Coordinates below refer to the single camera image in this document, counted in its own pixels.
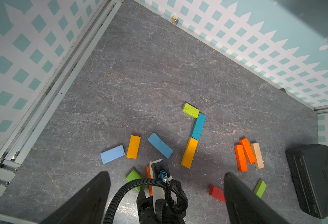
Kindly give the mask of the lime green small block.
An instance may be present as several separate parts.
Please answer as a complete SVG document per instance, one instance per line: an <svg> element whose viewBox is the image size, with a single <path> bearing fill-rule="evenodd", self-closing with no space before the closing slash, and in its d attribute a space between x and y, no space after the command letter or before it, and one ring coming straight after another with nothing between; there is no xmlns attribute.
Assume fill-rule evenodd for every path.
<svg viewBox="0 0 328 224"><path fill-rule="evenodd" d="M188 103L185 103L183 108L182 108L182 112L190 115L191 117L197 119L198 116L199 116L199 113L200 113L200 110L195 108L194 106L188 104Z"/></svg>

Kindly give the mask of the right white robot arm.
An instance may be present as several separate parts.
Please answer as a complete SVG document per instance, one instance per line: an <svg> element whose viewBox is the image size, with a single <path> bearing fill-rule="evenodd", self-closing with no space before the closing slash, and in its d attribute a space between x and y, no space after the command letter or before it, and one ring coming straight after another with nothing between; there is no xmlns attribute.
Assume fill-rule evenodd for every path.
<svg viewBox="0 0 328 224"><path fill-rule="evenodd" d="M129 181L115 194L105 213L103 223L112 224L124 196L139 187L137 210L141 224L184 224L188 198L181 182L174 180L168 164L160 159L150 162L151 178Z"/></svg>

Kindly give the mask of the yellow-orange long block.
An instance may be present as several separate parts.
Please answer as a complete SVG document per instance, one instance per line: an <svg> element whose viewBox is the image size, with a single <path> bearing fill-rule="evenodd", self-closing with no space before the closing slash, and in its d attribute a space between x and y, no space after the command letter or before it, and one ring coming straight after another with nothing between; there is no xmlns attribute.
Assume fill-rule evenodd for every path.
<svg viewBox="0 0 328 224"><path fill-rule="evenodd" d="M188 169L191 168L197 145L198 145L198 140L190 137L188 140L185 152L184 152L182 162L181 162L182 166L184 166Z"/></svg>

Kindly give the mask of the orange long block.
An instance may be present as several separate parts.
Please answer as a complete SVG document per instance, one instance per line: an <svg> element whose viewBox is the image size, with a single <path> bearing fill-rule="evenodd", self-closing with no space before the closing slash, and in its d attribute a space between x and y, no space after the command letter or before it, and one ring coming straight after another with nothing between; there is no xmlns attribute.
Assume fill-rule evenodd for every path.
<svg viewBox="0 0 328 224"><path fill-rule="evenodd" d="M151 179L151 168L150 168L150 166L147 166L146 170L147 170L147 177L149 179ZM153 196L152 186L148 186L148 188L149 188L150 196Z"/></svg>

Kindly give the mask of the teal long block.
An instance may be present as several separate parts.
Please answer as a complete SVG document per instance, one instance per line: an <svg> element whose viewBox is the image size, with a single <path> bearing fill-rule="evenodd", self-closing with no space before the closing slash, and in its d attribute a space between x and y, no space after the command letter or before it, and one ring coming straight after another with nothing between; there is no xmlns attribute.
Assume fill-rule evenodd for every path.
<svg viewBox="0 0 328 224"><path fill-rule="evenodd" d="M194 138L199 141L201 132L204 127L205 120L206 120L206 116L203 115L202 113L199 113L197 119L194 122L194 126L191 132L191 138Z"/></svg>

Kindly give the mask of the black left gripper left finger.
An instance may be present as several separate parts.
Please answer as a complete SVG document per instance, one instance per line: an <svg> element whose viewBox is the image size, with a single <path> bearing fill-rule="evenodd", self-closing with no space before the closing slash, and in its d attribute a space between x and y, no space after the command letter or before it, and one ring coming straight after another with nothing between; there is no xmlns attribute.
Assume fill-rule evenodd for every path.
<svg viewBox="0 0 328 224"><path fill-rule="evenodd" d="M42 224L101 224L111 187L109 173L102 171Z"/></svg>

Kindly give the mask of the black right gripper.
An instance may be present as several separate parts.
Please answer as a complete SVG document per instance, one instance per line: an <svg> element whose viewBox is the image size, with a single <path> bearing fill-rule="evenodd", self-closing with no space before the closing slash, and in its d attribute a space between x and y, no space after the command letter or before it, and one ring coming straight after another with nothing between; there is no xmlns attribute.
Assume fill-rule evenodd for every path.
<svg viewBox="0 0 328 224"><path fill-rule="evenodd" d="M181 183L173 180L167 163L160 159L150 162L151 178L165 184L173 183L181 189ZM146 197L141 188L137 197L137 210L139 223L141 224L184 224L186 213L175 214L170 210L170 204L165 199L165 190L160 187L152 187L153 196Z"/></svg>

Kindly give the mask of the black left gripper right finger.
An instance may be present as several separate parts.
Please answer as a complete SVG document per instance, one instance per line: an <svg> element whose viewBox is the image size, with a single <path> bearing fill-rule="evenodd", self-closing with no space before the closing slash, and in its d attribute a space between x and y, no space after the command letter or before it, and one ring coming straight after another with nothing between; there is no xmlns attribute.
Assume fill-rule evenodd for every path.
<svg viewBox="0 0 328 224"><path fill-rule="evenodd" d="M224 176L224 196L232 224L288 223L231 172Z"/></svg>

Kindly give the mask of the tan long block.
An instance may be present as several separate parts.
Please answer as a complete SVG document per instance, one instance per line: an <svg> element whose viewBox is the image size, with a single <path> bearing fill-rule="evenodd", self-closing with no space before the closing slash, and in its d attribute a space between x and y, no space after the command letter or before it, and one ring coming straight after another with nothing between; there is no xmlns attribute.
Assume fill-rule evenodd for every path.
<svg viewBox="0 0 328 224"><path fill-rule="evenodd" d="M263 161L263 158L262 158L262 153L261 153L259 143L252 143L251 148L252 148L254 156L256 158L255 167L257 169L264 168L264 161Z"/></svg>

